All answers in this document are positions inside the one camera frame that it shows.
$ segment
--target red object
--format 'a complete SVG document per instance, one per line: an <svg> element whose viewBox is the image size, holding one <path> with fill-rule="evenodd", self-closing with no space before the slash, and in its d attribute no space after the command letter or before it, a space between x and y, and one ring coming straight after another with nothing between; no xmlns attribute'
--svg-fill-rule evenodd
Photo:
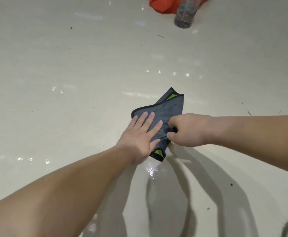
<svg viewBox="0 0 288 237"><path fill-rule="evenodd" d="M207 0L201 0L199 7ZM180 0L149 0L149 5L155 11L160 13L174 13L176 14L179 7Z"/></svg>

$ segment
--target microfiber towel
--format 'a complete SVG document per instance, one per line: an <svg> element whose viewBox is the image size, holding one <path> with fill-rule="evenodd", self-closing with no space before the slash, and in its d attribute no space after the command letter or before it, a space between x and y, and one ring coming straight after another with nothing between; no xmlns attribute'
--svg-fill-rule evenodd
<svg viewBox="0 0 288 237"><path fill-rule="evenodd" d="M152 141L160 139L160 142L150 154L150 156L154 159L163 161L166 157L166 148L170 144L170 140L167 138L166 135L170 131L176 132L176 128L169 127L168 122L171 117L181 115L183 107L184 95L177 93L171 87L154 105L140 107L132 111L132 118L134 116L140 117L145 111L147 111L148 116L146 119L148 119L151 112L155 113L154 121L148 131L150 131L160 120L163 121L162 128L152 138Z"/></svg>

